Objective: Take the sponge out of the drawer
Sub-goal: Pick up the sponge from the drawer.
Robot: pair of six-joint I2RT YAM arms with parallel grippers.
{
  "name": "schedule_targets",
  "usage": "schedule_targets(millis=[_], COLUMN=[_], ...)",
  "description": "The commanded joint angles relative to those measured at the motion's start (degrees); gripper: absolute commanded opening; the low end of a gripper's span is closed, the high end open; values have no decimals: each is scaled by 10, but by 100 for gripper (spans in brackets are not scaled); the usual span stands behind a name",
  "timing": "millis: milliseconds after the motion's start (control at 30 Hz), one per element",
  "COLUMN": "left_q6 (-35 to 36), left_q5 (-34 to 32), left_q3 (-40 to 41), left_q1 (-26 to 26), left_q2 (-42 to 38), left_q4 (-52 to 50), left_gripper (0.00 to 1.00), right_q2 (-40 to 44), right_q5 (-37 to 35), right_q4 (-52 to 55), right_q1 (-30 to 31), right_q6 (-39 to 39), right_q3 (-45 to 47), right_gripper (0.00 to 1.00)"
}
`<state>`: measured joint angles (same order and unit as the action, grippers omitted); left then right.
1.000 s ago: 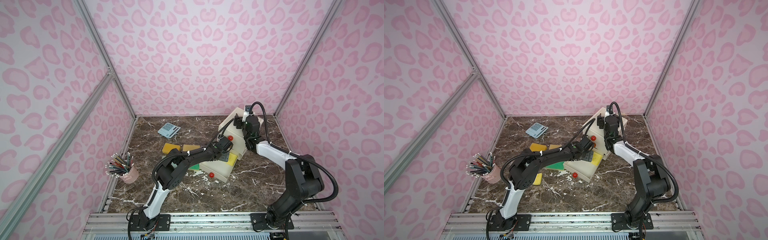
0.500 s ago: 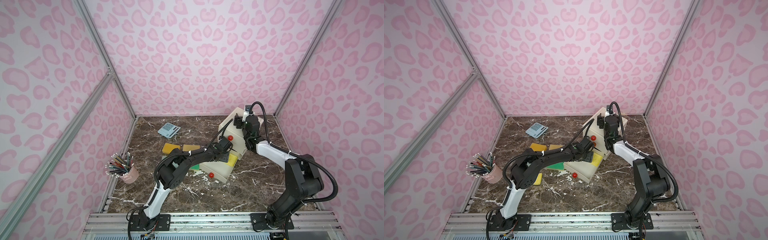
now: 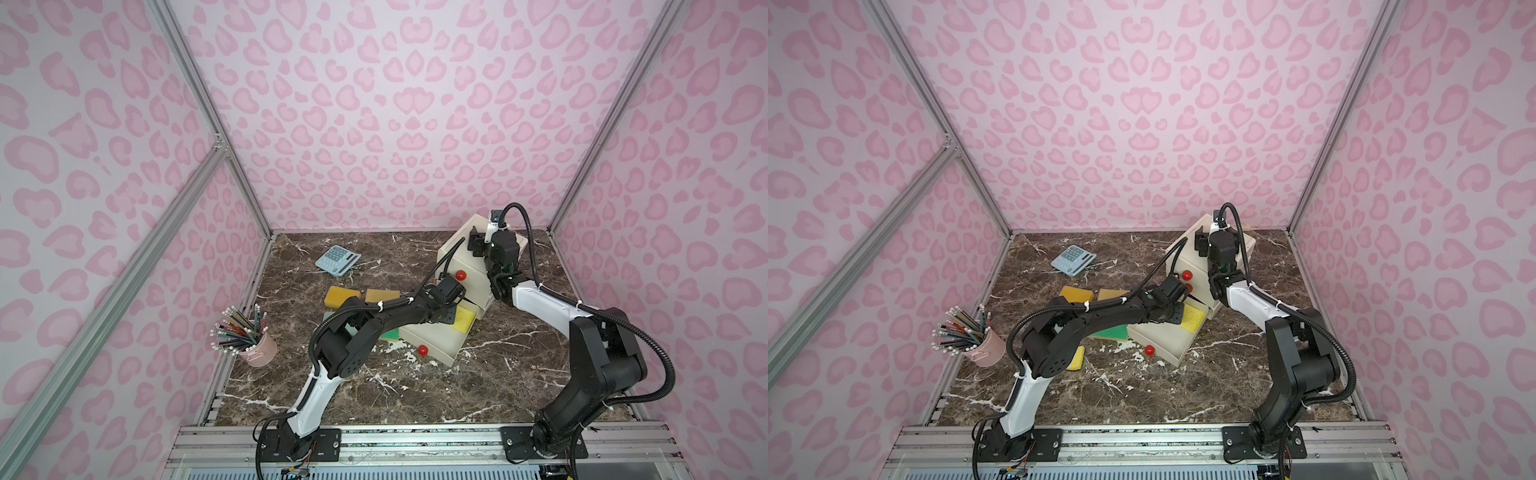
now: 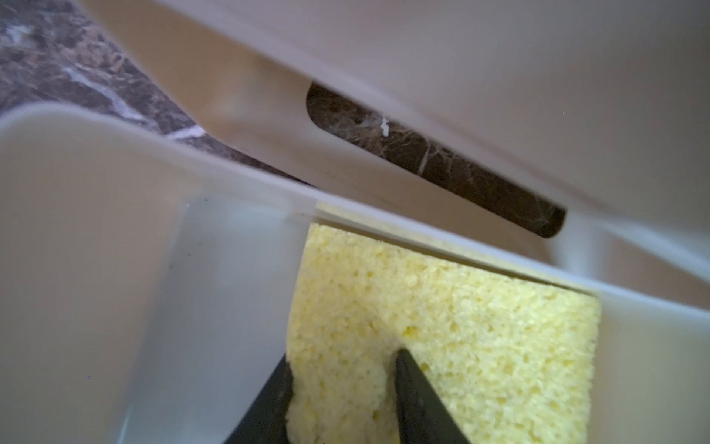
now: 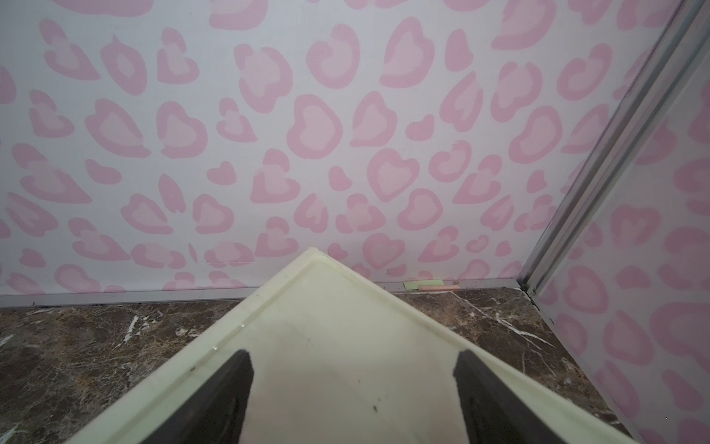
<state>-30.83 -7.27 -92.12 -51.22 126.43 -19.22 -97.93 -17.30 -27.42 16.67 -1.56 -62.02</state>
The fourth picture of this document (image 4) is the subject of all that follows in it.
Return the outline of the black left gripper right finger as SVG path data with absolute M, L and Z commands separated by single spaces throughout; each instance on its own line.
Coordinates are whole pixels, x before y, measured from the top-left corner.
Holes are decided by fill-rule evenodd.
M 406 349 L 397 352 L 395 392 L 402 444 L 470 443 Z

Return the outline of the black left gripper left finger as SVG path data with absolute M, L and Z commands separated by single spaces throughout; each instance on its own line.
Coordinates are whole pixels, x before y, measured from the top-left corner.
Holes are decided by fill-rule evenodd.
M 283 356 L 225 443 L 289 444 L 287 412 L 293 394 L 292 381 L 290 365 Z

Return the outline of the bright yellow drawer sponge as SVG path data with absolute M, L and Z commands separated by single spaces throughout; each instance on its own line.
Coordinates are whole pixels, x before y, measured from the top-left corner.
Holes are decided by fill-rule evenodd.
M 473 443 L 584 443 L 599 299 L 327 225 L 308 231 L 288 320 L 293 443 L 397 443 L 408 350 Z

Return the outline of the cream bottom drawer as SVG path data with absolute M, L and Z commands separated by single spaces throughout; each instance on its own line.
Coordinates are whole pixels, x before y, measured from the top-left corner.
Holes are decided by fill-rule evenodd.
M 1 440 L 220 443 L 285 351 L 312 222 L 603 304 L 593 443 L 709 440 L 707 290 L 611 240 L 551 265 L 80 107 L 1 118 Z

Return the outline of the cream drawer cabinet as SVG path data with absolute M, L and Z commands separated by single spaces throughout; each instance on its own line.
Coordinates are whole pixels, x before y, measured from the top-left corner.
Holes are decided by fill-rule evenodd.
M 83 1 L 211 136 L 325 191 L 709 305 L 706 1 Z M 309 118 L 312 83 L 567 208 L 536 240 Z

